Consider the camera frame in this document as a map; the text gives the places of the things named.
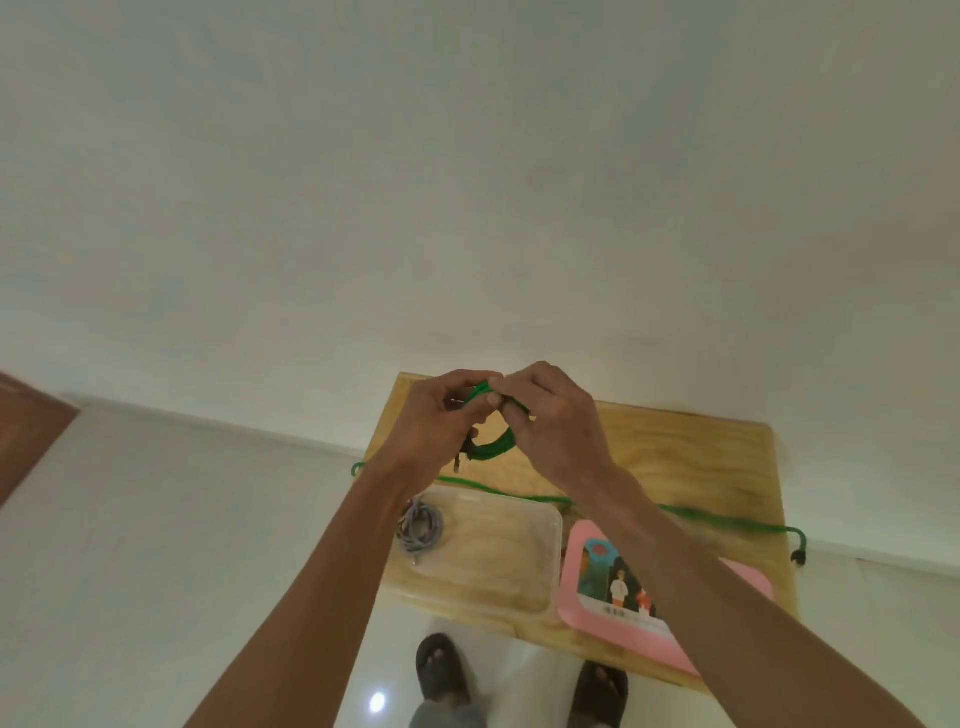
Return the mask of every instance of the pink container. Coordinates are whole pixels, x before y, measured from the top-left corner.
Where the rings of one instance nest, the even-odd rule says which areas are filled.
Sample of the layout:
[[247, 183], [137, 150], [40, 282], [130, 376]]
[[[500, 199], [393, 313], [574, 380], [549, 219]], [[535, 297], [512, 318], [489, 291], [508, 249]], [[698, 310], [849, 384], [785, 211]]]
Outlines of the pink container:
[[[720, 560], [767, 598], [773, 598], [773, 586], [762, 573]], [[580, 521], [570, 530], [557, 612], [575, 629], [697, 674], [666, 622], [658, 619], [657, 605], [643, 591], [616, 547], [591, 521]]]

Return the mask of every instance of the green cable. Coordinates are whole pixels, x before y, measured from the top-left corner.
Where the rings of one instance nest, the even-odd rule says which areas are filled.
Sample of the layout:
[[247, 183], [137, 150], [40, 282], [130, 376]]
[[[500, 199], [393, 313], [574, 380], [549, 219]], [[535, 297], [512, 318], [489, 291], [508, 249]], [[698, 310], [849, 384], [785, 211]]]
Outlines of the green cable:
[[[485, 381], [481, 384], [478, 384], [476, 387], [473, 388], [473, 391], [470, 392], [469, 395], [467, 395], [467, 399], [466, 401], [464, 401], [464, 404], [466, 404], [469, 401], [475, 400], [478, 397], [481, 397], [483, 395], [488, 395], [492, 391], [493, 389], [490, 388], [490, 385], [488, 382]], [[518, 401], [514, 400], [513, 398], [511, 398], [511, 401], [514, 404], [516, 404], [516, 406], [518, 406], [520, 409], [522, 409], [524, 412], [526, 412], [527, 414], [530, 414], [530, 410], [524, 407]], [[470, 460], [493, 460], [494, 457], [499, 457], [507, 450], [513, 449], [516, 446], [516, 438], [514, 437], [514, 431], [511, 430], [509, 427], [507, 427], [506, 432], [504, 432], [496, 440], [494, 440], [493, 442], [487, 445], [476, 445], [469, 438], [464, 443], [464, 445], [465, 445], [464, 452], [467, 454], [467, 457]], [[481, 486], [480, 490], [483, 490], [486, 487], [487, 486]]]
[[[367, 463], [359, 462], [354, 463], [353, 467], [350, 469], [350, 475], [356, 477], [357, 471], [363, 468]], [[450, 483], [452, 485], [466, 485], [468, 488], [472, 488], [477, 491], [483, 491], [484, 493], [491, 493], [495, 496], [504, 496], [504, 497], [515, 497], [520, 500], [532, 500], [535, 503], [559, 503], [561, 505], [576, 505], [573, 500], [568, 497], [563, 496], [515, 496], [511, 493], [504, 493], [503, 491], [498, 491], [496, 488], [491, 488], [489, 485], [484, 485], [483, 483], [478, 483], [476, 480], [467, 480], [463, 477], [450, 477], [448, 475], [438, 475], [436, 480], [439, 480], [442, 483]], [[737, 518], [735, 516], [717, 516], [716, 514], [710, 513], [709, 511], [701, 511], [696, 508], [683, 508], [678, 505], [663, 505], [661, 503], [657, 504], [657, 507], [666, 513], [673, 514], [687, 521], [695, 521], [701, 523], [707, 523], [709, 525], [715, 526], [717, 528], [729, 528], [731, 530], [744, 531], [745, 533], [795, 533], [800, 538], [800, 548], [790, 554], [790, 561], [793, 561], [797, 566], [803, 566], [806, 564], [806, 534], [802, 532], [799, 528], [789, 525], [777, 525], [775, 523], [764, 523], [762, 521], [754, 521], [753, 519], [743, 519]]]

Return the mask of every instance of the cartoon character in white shirt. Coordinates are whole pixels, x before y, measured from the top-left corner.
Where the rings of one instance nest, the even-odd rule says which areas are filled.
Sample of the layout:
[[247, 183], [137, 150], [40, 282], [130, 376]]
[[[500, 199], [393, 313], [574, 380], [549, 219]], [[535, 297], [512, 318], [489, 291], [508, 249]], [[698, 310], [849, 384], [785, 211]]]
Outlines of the cartoon character in white shirt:
[[630, 593], [627, 589], [627, 582], [624, 581], [626, 577], [627, 572], [621, 569], [616, 573], [616, 578], [610, 585], [610, 596], [612, 597], [614, 607], [622, 607], [623, 600], [626, 599], [627, 594]]

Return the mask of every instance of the black sandal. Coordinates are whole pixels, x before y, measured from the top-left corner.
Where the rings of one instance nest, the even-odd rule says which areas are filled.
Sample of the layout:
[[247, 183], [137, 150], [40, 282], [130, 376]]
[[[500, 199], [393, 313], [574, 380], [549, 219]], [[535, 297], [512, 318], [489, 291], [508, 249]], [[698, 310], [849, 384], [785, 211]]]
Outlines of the black sandal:
[[[598, 668], [606, 673], [606, 679], [601, 680], [597, 676]], [[629, 694], [630, 682], [622, 669], [586, 662], [580, 670], [570, 712], [577, 716], [588, 716], [611, 728], [620, 728]]]
[[[442, 651], [442, 657], [436, 656], [438, 649]], [[443, 633], [430, 635], [417, 648], [417, 677], [424, 700], [437, 701], [451, 693], [461, 693], [469, 698], [460, 655], [453, 641]]]

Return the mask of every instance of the gray pants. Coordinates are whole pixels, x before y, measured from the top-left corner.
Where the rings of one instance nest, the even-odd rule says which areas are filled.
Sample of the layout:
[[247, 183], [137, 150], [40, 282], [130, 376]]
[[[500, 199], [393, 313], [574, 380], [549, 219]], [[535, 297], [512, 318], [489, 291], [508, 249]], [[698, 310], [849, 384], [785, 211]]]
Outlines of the gray pants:
[[[487, 719], [475, 705], [450, 708], [443, 703], [424, 701], [410, 719], [410, 728], [487, 728]], [[567, 728], [589, 728], [570, 717]], [[605, 728], [597, 723], [593, 728]]]

